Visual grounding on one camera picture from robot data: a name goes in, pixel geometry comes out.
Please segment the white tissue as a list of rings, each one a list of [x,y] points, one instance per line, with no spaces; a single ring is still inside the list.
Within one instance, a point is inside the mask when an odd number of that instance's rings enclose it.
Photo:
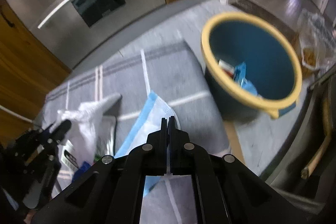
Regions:
[[[66,144],[66,141],[72,143],[74,148],[72,155],[79,167],[84,162],[93,164],[103,114],[120,99],[121,94],[113,93],[100,101],[83,102],[77,110],[58,110],[56,121],[50,132],[56,131],[63,121],[69,120],[71,122],[71,128],[61,143],[62,145]]]

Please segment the light blue face mask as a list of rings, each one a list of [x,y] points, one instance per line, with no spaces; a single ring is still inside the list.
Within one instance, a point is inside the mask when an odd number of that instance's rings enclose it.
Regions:
[[[161,129],[162,118],[169,120],[171,116],[175,117],[176,126],[180,130],[181,125],[175,111],[161,97],[151,91],[137,120],[114,157],[126,156],[135,147],[145,144],[150,133]]]

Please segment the blue white wipes packet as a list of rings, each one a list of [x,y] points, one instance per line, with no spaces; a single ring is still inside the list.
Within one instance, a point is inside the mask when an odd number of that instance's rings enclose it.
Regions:
[[[81,167],[72,176],[72,182],[76,181],[82,174],[84,174],[88,169],[90,169],[90,163],[84,161]]]

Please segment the red floral paper bowl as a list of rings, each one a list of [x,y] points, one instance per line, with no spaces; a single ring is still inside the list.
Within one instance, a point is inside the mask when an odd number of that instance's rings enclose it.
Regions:
[[[222,71],[224,71],[227,75],[229,75],[229,77],[234,78],[235,68],[232,65],[228,64],[227,62],[221,59],[219,60],[218,65]]]

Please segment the blue plastic mailer bag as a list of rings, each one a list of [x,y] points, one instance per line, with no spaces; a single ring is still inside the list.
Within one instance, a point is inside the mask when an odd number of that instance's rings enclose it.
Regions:
[[[257,96],[258,92],[255,86],[246,79],[246,63],[242,62],[241,64],[235,67],[234,71],[234,81],[245,91]]]

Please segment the brown cardboard piece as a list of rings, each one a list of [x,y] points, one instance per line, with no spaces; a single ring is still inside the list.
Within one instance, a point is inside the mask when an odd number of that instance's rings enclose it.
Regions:
[[[239,143],[239,138],[238,138],[238,135],[236,133],[234,123],[229,122],[229,121],[224,121],[223,124],[224,124],[224,128],[226,130],[227,136],[228,136],[228,140],[230,142],[231,153],[236,158],[238,158],[243,164],[245,164],[242,148],[241,148],[241,145]]]

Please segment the left wooden cabinet door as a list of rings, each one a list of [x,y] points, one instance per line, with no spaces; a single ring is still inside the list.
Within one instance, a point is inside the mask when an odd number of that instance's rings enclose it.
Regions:
[[[71,70],[1,0],[1,145],[33,127],[46,95]]]

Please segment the grey striped floor mat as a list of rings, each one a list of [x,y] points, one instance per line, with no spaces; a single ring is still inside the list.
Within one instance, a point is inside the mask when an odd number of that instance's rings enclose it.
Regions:
[[[141,176],[124,170],[127,156],[115,158],[149,93],[161,97],[177,114],[182,131],[210,157],[209,174],[170,173]],[[58,110],[77,110],[113,93],[121,99],[103,114],[90,169],[49,200],[32,223],[227,223],[219,182],[228,140],[222,119],[194,54],[186,43],[142,51],[100,65],[46,96],[44,127]]]

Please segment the blue bin with yellow rim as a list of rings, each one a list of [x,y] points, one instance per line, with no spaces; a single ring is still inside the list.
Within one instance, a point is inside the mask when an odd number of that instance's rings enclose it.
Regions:
[[[260,112],[278,119],[293,110],[302,88],[298,57],[286,37],[265,20],[244,12],[223,12],[207,20],[201,33],[205,78],[223,119],[251,120]],[[218,65],[246,63],[255,96]]]

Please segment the clear plastic bag with food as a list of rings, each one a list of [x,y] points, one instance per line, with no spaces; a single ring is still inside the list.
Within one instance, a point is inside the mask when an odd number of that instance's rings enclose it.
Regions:
[[[324,17],[303,9],[297,30],[303,67],[314,73],[327,72],[335,64],[335,37]]]

